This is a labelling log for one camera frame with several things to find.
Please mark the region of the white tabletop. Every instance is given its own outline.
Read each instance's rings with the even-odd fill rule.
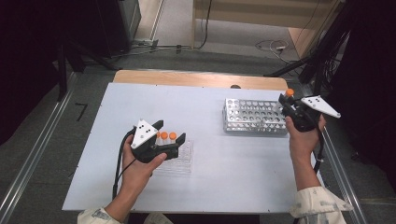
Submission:
[[[106,206],[111,201],[122,137],[139,119],[148,123],[163,119],[163,130],[186,133],[193,141],[191,172],[154,172],[133,210],[288,212],[296,192],[289,136],[244,136],[222,129],[225,98],[275,101],[280,93],[110,83],[63,210]]]

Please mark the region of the sleeve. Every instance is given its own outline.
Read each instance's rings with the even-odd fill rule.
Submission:
[[[346,222],[341,211],[353,209],[352,205],[323,187],[302,189],[297,192],[295,200],[290,213],[300,219],[299,224],[343,224]]]
[[[88,209],[78,214],[78,224],[121,224],[102,208]]]

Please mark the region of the white tracking plate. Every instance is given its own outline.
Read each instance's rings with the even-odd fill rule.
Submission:
[[[326,101],[320,96],[305,97],[301,101],[309,107],[335,118],[341,118],[341,114],[335,111]]]
[[[145,120],[139,120],[136,127],[136,133],[134,134],[134,141],[132,142],[132,149],[140,147],[152,136],[157,134],[157,132],[158,130],[148,124]]]

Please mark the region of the test tube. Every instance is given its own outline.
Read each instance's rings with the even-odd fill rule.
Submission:
[[[171,144],[176,142],[177,135],[176,133],[169,133],[169,139],[171,140]]]
[[[161,139],[163,140],[163,145],[168,144],[168,133],[167,132],[162,132],[161,133]]]
[[[158,145],[158,146],[162,145],[162,140],[161,140],[160,136],[161,136],[161,133],[160,133],[160,131],[158,131],[157,132],[157,139],[155,140],[155,144]]]
[[[286,97],[286,99],[288,99],[289,97],[292,97],[294,95],[294,90],[293,89],[287,89],[285,91],[284,96]],[[275,112],[282,112],[281,108],[282,108],[282,104],[280,102],[277,102],[276,105],[274,105],[274,107],[272,108],[273,111]]]

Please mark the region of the orange cap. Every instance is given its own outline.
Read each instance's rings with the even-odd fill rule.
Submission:
[[[286,96],[292,96],[292,95],[294,95],[294,90],[293,89],[287,89],[286,90],[286,92],[285,92],[285,94],[286,94]]]
[[[171,140],[175,140],[176,139],[176,133],[169,133],[169,138]]]
[[[161,133],[161,139],[164,140],[166,138],[168,138],[168,133],[167,132],[162,132]]]

